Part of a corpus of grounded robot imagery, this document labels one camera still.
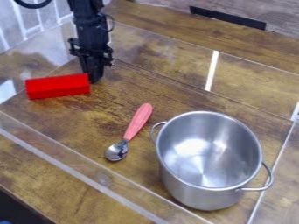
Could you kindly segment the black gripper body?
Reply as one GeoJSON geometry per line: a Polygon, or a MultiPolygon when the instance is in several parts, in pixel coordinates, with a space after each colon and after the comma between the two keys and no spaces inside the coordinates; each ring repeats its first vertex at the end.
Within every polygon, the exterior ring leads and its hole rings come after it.
{"type": "Polygon", "coordinates": [[[102,66],[112,65],[114,50],[108,46],[108,42],[114,27],[108,27],[108,18],[112,19],[110,15],[100,11],[88,17],[76,16],[74,23],[78,37],[68,40],[70,53],[83,61],[92,60],[102,66]]]}

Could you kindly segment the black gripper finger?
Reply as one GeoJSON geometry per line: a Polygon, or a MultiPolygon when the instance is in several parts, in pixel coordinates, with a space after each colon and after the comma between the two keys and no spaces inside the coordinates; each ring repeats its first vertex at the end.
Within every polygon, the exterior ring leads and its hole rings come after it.
{"type": "Polygon", "coordinates": [[[88,75],[88,81],[95,83],[104,74],[104,64],[100,58],[94,56],[79,59],[83,73],[88,75]]]}

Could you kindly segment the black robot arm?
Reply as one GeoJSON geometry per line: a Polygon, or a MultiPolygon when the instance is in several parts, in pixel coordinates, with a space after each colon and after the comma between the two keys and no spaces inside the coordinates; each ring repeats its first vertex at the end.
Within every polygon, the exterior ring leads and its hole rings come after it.
{"type": "Polygon", "coordinates": [[[112,66],[114,49],[110,47],[108,18],[102,9],[104,0],[68,0],[74,13],[78,37],[70,38],[70,54],[79,58],[82,71],[95,83],[104,75],[104,67],[112,66]]]}

